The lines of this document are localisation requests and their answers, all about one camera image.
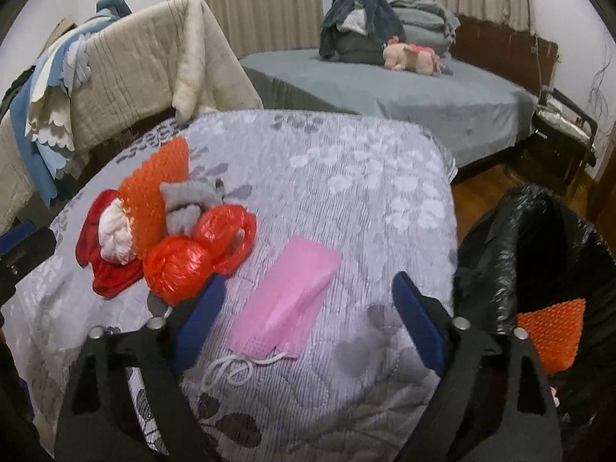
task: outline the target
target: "red cloth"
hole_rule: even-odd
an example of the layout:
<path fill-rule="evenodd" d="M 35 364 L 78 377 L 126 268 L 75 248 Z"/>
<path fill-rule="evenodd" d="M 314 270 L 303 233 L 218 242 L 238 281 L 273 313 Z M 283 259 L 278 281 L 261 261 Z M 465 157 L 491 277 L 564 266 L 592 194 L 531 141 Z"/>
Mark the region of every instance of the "red cloth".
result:
<path fill-rule="evenodd" d="M 98 195 L 87 212 L 87 217 L 75 246 L 75 259 L 77 259 L 79 265 L 85 267 L 92 264 L 94 274 L 92 289 L 98 295 L 107 299 L 115 297 L 122 290 L 139 281 L 144 275 L 139 259 L 135 259 L 127 265 L 119 265 L 107 262 L 100 256 L 100 216 L 117 197 L 118 191 L 115 189 L 107 189 Z"/>

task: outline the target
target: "beige blanket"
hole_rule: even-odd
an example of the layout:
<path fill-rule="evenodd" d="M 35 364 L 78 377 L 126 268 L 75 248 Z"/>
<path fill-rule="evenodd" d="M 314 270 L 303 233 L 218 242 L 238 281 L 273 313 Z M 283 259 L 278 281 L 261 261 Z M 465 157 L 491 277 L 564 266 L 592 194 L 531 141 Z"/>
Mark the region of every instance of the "beige blanket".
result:
<path fill-rule="evenodd" d="M 85 50 L 92 74 L 70 104 L 77 153 L 170 106 L 179 122 L 209 110 L 263 108 L 203 0 L 136 12 L 93 35 Z M 34 192 L 7 113 L 0 123 L 0 233 Z"/>

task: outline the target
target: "orange foam net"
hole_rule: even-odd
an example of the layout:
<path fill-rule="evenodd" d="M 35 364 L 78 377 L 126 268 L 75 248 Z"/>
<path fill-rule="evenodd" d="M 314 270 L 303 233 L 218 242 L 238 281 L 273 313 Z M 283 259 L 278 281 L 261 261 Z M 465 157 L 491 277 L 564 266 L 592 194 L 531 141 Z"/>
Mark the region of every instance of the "orange foam net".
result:
<path fill-rule="evenodd" d="M 131 220 L 132 247 L 139 259 L 165 235 L 160 183 L 183 182 L 188 178 L 189 147 L 184 137 L 175 137 L 122 181 L 119 198 Z"/>
<path fill-rule="evenodd" d="M 517 315 L 517 325 L 531 336 L 548 375 L 562 372 L 574 364 L 585 307 L 584 299 L 575 299 Z"/>

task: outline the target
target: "gray bedsheet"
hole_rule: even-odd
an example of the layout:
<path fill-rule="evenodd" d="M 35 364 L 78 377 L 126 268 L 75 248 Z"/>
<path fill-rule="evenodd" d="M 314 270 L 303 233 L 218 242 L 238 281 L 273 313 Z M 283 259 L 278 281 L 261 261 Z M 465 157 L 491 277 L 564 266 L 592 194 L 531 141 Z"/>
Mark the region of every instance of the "gray bedsheet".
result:
<path fill-rule="evenodd" d="M 176 134 L 189 144 L 192 179 L 220 177 L 226 201 L 258 221 L 254 250 L 227 281 L 221 314 L 180 382 L 221 457 L 392 460 L 438 377 L 421 363 L 393 308 L 390 284 L 405 270 L 423 294 L 451 311 L 455 167 L 422 127 L 370 117 L 216 112 L 187 128 L 165 122 L 107 164 L 52 223 L 55 254 L 2 307 L 7 342 L 35 409 L 55 426 L 70 364 L 91 327 L 131 331 L 165 314 L 144 280 L 111 300 L 96 295 L 92 270 L 75 260 L 75 243 L 96 196 L 116 188 Z M 343 259 L 305 352 L 257 367 L 245 385 L 221 381 L 205 392 L 204 370 L 229 354 L 235 315 L 294 234 L 340 250 Z M 148 442 L 162 450 L 137 370 L 129 385 Z"/>
<path fill-rule="evenodd" d="M 439 77 L 326 62 L 316 49 L 253 54 L 240 62 L 266 108 L 417 123 L 451 151 L 458 167 L 511 147 L 531 132 L 532 94 L 456 60 L 444 60 L 454 74 Z"/>

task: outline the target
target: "wooden headboard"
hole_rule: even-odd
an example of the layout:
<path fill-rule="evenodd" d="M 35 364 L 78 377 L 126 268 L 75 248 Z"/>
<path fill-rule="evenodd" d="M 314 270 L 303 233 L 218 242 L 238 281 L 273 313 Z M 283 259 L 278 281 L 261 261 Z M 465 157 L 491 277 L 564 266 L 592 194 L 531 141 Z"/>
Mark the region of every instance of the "wooden headboard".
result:
<path fill-rule="evenodd" d="M 541 81 L 549 85 L 558 58 L 558 45 L 527 31 L 515 31 L 489 21 L 463 15 L 452 56 L 490 71 L 539 95 Z"/>

